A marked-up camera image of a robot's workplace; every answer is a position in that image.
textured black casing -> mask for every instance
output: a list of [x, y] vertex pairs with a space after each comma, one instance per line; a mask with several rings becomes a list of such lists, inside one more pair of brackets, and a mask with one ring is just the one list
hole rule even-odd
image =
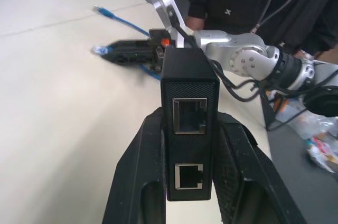
[[[216, 118], [219, 79], [204, 53], [197, 49], [167, 48], [161, 75], [162, 128], [165, 135], [167, 164], [167, 198], [176, 200], [208, 200], [214, 146], [217, 138]], [[173, 98], [207, 98], [205, 134], [175, 135], [173, 130]], [[203, 164], [203, 188], [175, 189], [175, 164]]]

robotic arm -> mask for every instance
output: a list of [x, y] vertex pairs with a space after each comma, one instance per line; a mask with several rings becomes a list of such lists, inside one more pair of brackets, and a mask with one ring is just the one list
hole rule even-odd
[[[185, 25], [175, 1], [153, 2], [172, 39], [178, 40], [176, 47], [183, 47]], [[295, 58], [265, 45], [263, 39], [253, 33], [230, 35], [224, 31], [202, 30], [195, 31], [193, 37], [207, 58], [217, 61], [222, 70], [264, 82], [286, 98], [301, 96], [305, 107], [315, 114], [338, 116], [338, 65]]]

